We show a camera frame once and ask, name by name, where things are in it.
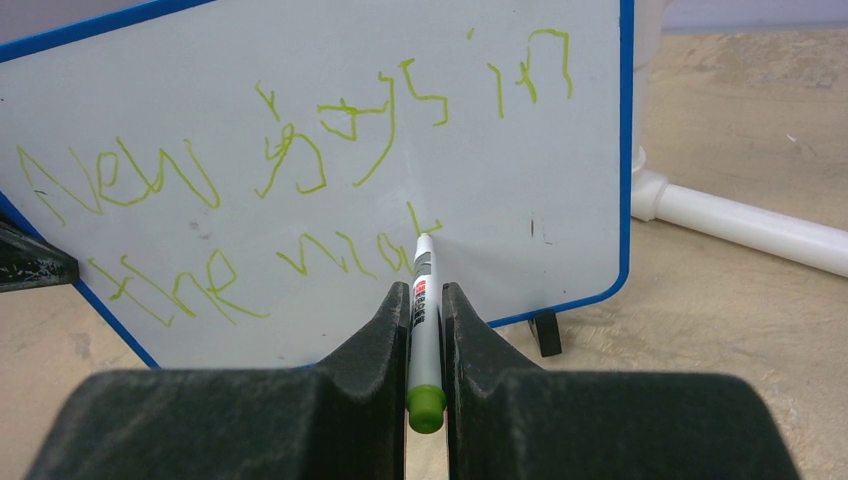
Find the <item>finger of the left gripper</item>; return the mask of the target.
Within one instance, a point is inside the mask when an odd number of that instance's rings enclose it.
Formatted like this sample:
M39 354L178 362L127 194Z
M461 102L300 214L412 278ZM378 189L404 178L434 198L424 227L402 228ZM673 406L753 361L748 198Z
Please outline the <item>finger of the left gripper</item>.
M75 258L8 222L1 222L2 293L72 284L79 278Z

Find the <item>white green whiteboard marker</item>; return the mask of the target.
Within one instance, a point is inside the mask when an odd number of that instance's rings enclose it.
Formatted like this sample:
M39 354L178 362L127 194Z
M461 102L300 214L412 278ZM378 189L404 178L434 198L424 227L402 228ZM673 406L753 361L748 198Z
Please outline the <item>white green whiteboard marker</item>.
M433 238L424 233L417 239L414 259L406 392L409 425L420 434L432 434L442 428L447 404L441 294Z

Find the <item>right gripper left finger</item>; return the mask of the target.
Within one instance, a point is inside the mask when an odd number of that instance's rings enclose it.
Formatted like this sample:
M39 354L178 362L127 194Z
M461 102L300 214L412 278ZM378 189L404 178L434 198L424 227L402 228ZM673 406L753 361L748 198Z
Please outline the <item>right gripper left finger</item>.
M400 479L410 293L311 366L112 370L67 398L31 479Z

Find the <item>blue framed whiteboard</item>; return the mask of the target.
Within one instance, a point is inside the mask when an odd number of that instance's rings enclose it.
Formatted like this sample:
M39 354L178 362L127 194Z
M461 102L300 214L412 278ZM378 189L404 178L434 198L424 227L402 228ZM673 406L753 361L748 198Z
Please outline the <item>blue framed whiteboard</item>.
M1 207L152 366L310 364L413 274L494 326L629 268L630 1L150 1L1 47Z

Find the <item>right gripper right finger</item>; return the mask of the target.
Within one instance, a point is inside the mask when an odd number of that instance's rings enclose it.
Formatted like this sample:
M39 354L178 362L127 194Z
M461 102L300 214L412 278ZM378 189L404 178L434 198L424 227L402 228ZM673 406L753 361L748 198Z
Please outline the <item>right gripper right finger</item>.
M552 371L443 289L453 479L795 479L767 406L714 373Z

